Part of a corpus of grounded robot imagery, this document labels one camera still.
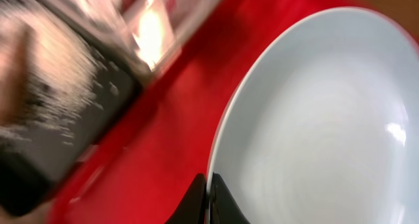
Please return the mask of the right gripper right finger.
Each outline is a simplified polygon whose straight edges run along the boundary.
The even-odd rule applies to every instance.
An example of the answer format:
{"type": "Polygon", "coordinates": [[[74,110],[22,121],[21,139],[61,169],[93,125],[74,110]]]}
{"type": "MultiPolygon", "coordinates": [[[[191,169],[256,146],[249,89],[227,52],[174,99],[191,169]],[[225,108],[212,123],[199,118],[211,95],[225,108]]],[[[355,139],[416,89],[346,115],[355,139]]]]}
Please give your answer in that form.
{"type": "Polygon", "coordinates": [[[216,173],[212,175],[209,194],[209,223],[249,224],[249,221],[239,209],[223,178],[216,173]]]}

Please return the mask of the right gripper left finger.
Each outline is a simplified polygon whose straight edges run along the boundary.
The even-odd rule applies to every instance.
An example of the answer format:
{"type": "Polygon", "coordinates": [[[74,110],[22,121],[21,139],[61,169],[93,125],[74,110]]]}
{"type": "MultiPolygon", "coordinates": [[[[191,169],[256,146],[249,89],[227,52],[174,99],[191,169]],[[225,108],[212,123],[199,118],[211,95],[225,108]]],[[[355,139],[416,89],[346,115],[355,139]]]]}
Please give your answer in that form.
{"type": "Polygon", "coordinates": [[[204,224],[205,211],[206,177],[197,174],[165,224],[204,224]]]}

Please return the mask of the light blue plate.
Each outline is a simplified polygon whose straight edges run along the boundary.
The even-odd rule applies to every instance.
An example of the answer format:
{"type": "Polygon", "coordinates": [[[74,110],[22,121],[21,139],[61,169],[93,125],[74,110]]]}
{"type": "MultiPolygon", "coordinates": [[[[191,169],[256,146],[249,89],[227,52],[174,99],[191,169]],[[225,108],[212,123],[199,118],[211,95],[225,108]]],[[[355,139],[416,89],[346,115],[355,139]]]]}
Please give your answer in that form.
{"type": "Polygon", "coordinates": [[[250,223],[417,223],[418,43],[358,7],[293,24],[231,97],[207,176],[250,223]]]}

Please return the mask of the white rice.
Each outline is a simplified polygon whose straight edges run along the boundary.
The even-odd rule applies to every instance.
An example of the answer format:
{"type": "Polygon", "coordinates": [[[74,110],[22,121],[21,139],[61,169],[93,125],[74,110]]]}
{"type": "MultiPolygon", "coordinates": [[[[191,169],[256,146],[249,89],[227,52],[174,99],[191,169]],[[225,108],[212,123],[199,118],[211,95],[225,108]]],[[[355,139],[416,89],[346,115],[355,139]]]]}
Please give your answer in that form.
{"type": "Polygon", "coordinates": [[[1,138],[30,141],[29,129],[46,129],[74,145],[72,126],[89,105],[99,106],[94,87],[101,88],[97,74],[105,66],[63,21],[45,10],[12,9],[1,13],[1,49],[18,28],[32,29],[29,45],[29,96],[24,114],[10,126],[1,127],[1,138]]]}

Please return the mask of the brown sweet potato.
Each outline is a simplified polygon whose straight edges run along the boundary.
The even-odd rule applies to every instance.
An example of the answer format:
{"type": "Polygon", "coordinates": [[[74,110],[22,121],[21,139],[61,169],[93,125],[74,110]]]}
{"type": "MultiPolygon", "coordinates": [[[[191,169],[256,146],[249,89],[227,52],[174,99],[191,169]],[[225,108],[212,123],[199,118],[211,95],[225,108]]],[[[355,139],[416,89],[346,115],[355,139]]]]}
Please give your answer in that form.
{"type": "Polygon", "coordinates": [[[18,31],[1,54],[1,126],[19,119],[27,97],[32,28],[23,24],[18,31]]]}

